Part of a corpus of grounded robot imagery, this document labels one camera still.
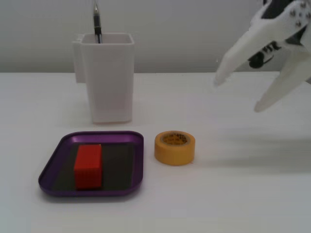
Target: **yellow tape roll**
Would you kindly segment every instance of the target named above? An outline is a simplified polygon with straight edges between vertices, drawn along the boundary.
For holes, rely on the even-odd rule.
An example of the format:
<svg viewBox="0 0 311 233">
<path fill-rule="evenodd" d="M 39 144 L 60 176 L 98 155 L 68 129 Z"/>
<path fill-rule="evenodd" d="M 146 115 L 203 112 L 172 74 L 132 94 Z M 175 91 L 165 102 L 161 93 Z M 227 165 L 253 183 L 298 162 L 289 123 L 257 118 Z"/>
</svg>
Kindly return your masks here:
<svg viewBox="0 0 311 233">
<path fill-rule="evenodd" d="M 194 159 L 195 139 L 185 132 L 167 131 L 155 138 L 155 157 L 158 161 L 180 166 Z"/>
</svg>

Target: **red cube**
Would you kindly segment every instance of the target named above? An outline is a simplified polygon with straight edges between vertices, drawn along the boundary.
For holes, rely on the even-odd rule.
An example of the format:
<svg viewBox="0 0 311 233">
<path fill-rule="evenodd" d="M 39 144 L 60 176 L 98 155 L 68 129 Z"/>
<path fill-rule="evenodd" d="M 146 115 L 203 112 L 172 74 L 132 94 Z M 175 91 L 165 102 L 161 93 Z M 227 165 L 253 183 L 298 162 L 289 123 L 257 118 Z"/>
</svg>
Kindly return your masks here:
<svg viewBox="0 0 311 233">
<path fill-rule="evenodd" d="M 76 189 L 102 186 L 102 146 L 80 145 L 74 164 Z"/>
</svg>

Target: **white wall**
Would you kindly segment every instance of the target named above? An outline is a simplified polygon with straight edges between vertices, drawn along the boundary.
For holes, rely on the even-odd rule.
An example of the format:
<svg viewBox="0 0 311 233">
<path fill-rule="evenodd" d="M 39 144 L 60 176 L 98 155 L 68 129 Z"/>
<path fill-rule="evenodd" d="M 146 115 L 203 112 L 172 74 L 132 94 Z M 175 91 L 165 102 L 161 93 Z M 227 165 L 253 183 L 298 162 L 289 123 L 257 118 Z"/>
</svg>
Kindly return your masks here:
<svg viewBox="0 0 311 233">
<path fill-rule="evenodd" d="M 215 71 L 262 0 L 99 0 L 105 32 L 129 32 L 136 72 Z M 0 71 L 72 72 L 71 41 L 93 32 L 92 0 L 1 0 Z M 282 55 L 266 70 L 279 70 Z"/>
</svg>

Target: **white tabletop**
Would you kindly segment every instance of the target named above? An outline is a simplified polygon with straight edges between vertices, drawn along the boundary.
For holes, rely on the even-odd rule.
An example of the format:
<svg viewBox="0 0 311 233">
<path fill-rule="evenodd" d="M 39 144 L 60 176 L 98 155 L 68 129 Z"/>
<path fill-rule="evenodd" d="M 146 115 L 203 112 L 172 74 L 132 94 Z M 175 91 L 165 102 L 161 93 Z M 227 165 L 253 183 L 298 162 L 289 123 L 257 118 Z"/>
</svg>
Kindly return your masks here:
<svg viewBox="0 0 311 233">
<path fill-rule="evenodd" d="M 93 125 L 73 74 L 0 74 L 1 232 L 299 233 L 311 220 L 311 85 L 267 111 L 255 103 L 277 73 L 136 74 L 133 121 Z M 76 131 L 133 130 L 145 138 L 144 179 L 123 198 L 52 198 L 38 177 Z M 154 158 L 155 136 L 196 138 L 192 164 Z"/>
</svg>

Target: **white pen holder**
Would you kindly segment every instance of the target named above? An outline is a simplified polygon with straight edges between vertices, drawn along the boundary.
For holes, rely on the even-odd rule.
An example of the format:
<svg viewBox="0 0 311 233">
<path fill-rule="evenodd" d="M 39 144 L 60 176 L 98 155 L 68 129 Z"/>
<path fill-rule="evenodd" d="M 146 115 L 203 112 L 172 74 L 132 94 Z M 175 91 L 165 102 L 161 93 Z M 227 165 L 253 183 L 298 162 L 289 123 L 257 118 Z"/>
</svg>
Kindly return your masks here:
<svg viewBox="0 0 311 233">
<path fill-rule="evenodd" d="M 94 123 L 132 119 L 134 41 L 127 33 L 104 33 L 96 44 L 94 34 L 73 42 L 76 81 L 86 83 Z"/>
</svg>

